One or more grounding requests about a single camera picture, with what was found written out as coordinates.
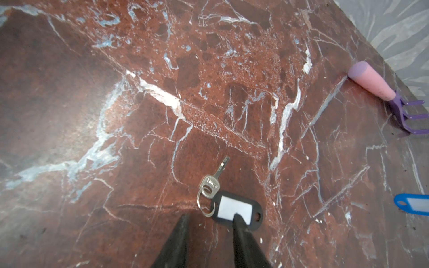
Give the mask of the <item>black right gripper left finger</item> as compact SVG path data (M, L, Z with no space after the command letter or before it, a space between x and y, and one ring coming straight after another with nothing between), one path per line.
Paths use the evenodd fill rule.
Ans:
M185 268L188 256L190 215L183 214L151 268Z

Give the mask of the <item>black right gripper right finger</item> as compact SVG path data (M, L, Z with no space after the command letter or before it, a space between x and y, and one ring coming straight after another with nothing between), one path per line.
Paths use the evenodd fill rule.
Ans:
M235 267L271 268L271 264L268 262L241 215L234 215L232 226Z

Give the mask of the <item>silver key black tag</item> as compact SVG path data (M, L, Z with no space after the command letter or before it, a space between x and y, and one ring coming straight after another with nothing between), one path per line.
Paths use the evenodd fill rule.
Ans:
M197 194L197 207L205 217L226 226L232 226L233 218L238 214L247 227L255 231L264 219L261 205L255 200L221 190L219 177L229 160L228 156L225 157L213 175L203 177Z

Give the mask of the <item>silver key blue tag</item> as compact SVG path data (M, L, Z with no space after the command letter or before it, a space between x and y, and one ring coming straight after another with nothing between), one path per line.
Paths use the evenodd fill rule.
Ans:
M429 196L419 194L398 194L395 205L402 211L421 216L429 215Z

